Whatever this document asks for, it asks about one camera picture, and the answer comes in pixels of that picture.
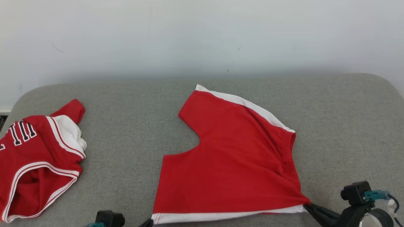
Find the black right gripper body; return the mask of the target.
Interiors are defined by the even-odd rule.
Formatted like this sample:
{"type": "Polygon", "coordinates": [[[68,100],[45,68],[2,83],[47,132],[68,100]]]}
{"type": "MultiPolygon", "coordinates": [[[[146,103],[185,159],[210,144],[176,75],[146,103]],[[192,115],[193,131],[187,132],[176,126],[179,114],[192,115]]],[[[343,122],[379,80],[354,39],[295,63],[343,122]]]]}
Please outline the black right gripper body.
{"type": "Polygon", "coordinates": [[[358,227],[366,213],[375,207],[375,203],[350,206],[343,210],[334,227],[358,227]]]}

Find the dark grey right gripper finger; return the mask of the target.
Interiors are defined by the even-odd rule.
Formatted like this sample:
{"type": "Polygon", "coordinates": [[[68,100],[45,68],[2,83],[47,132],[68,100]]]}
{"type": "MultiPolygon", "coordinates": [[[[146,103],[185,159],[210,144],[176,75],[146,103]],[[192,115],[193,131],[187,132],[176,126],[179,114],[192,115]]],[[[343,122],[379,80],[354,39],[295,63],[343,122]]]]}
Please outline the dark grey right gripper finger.
{"type": "Polygon", "coordinates": [[[304,204],[304,209],[316,220],[336,221],[340,217],[339,213],[314,203],[304,204]]]}
{"type": "Polygon", "coordinates": [[[321,210],[309,211],[309,214],[322,226],[334,227],[337,223],[337,213],[323,212],[321,210]]]}

